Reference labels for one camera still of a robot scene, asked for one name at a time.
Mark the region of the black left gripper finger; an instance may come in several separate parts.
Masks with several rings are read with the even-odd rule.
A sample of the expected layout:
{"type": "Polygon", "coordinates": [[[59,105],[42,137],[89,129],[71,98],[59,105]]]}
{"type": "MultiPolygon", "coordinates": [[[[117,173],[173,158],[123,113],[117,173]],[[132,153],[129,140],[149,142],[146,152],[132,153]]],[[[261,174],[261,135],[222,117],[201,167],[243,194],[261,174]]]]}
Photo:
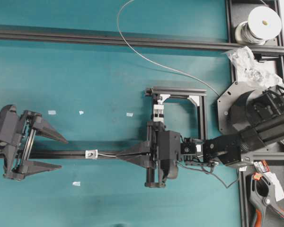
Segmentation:
{"type": "Polygon", "coordinates": [[[20,163],[16,169],[14,170],[15,173],[21,174],[24,176],[34,175],[42,172],[53,171],[61,169],[62,166],[60,165],[53,165],[49,163],[43,163],[39,161],[31,161],[31,160],[24,160],[20,163]]]}
{"type": "Polygon", "coordinates": [[[37,136],[46,137],[65,144],[68,143],[68,141],[43,117],[35,117],[33,119],[32,128],[36,131],[37,136]]]}

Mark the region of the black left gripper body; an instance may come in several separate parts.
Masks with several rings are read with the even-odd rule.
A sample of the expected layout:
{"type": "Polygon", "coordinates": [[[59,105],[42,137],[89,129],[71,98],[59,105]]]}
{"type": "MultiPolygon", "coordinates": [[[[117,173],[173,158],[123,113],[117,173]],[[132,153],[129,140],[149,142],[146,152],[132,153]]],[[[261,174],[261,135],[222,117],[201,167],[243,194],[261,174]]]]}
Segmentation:
{"type": "Polygon", "coordinates": [[[0,155],[3,156],[3,177],[21,181],[24,175],[14,172],[29,154],[36,131],[33,119],[42,117],[40,113],[25,110],[20,116],[15,105],[6,105],[0,110],[0,155]]]}

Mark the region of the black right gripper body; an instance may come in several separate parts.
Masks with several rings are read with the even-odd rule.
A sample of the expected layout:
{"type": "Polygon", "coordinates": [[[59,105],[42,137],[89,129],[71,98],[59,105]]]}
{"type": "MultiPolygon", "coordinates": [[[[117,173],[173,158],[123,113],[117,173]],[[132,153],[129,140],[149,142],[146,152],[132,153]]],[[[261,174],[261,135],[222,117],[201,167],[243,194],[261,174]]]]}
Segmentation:
{"type": "Polygon", "coordinates": [[[146,168],[145,187],[164,188],[168,179],[178,176],[180,133],[166,130],[162,122],[147,122],[147,141],[150,143],[150,158],[155,167],[146,168]]]}

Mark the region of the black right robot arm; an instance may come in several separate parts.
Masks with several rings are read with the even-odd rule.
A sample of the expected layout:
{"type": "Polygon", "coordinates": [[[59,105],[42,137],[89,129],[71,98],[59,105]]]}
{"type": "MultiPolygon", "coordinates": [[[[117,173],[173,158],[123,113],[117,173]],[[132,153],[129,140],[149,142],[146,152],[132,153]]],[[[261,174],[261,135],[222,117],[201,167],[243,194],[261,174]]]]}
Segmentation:
{"type": "Polygon", "coordinates": [[[214,139],[205,131],[205,90],[153,87],[146,94],[153,103],[147,139],[116,155],[146,169],[146,187],[165,187],[168,179],[177,177],[178,166],[211,174],[220,163],[236,169],[249,166],[259,151],[275,159],[269,146],[284,141],[284,86],[255,88],[234,82],[217,100],[221,136],[214,139]],[[163,111],[169,98],[185,98],[197,107],[199,138],[167,130],[163,111]]]}

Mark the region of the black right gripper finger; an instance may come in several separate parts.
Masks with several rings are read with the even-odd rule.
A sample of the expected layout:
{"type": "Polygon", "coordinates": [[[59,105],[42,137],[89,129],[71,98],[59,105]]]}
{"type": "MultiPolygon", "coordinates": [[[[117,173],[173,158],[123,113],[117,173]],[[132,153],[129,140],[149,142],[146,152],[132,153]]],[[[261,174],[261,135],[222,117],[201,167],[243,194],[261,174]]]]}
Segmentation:
{"type": "Polygon", "coordinates": [[[126,148],[116,154],[117,157],[121,156],[134,156],[134,155],[148,155],[151,156],[156,147],[156,143],[153,141],[143,141],[138,144],[126,148]]]}
{"type": "Polygon", "coordinates": [[[143,154],[117,156],[118,159],[135,164],[144,168],[156,168],[156,163],[152,160],[151,156],[143,154]]]}

